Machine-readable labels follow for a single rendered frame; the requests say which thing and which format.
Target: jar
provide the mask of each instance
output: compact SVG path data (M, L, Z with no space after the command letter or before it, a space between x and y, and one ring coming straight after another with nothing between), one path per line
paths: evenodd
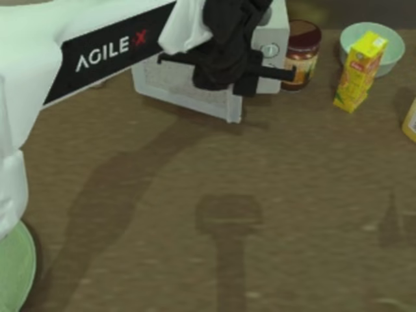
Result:
M322 31L314 23L300 19L291 21L290 29L285 69L296 66L296 75L294 81L282 81L281 88L295 92L305 88L313 77Z

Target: red letter x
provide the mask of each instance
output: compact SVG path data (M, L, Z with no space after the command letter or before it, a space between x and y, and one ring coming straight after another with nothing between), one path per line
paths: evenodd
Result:
M135 46L140 46L141 44L146 43L146 34L147 30L143 29L140 32L136 32L136 38L134 39Z

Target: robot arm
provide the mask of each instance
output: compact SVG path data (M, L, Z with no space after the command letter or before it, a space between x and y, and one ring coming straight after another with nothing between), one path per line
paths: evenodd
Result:
M194 84L206 90L218 90L240 79L234 91L245 95L239 90L246 92L248 84L255 85L256 76L257 80L259 75L284 76L284 80L294 76L293 71L280 75L275 69L261 70L258 53L254 53L255 64L250 64L252 31L272 0L230 1L233 6L226 8L238 10L235 24L242 25L239 21L244 19L247 29L235 32L235 25L224 25L226 36L205 26L213 23L222 1L54 0L0 6L0 240L19 222L27 206L29 192L20 148L42 109L162 51L166 53L163 60L195 65ZM256 13L244 15L243 11ZM228 15L222 17L227 23ZM230 39L231 33L239 38ZM246 49L247 53L235 58L235 44L239 53ZM219 58L212 66L210 57L224 54L227 59Z

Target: white appliance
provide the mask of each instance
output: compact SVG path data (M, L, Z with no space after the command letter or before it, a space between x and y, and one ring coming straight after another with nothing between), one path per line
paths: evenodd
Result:
M253 34L253 49L263 52L264 66L284 68L289 41L289 19L285 0L274 0L270 14ZM132 67L135 89L139 94L174 105L215 116L229 123L239 123L242 97L233 95L232 88L223 91L204 91L192 84L193 66L163 62L157 56ZM277 94L281 82L260 78L258 94Z

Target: yellow carton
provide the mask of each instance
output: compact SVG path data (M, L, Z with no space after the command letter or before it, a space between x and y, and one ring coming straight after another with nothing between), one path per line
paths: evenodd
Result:
M351 47L333 101L335 106L354 112L367 98L386 46L386 39L368 31Z

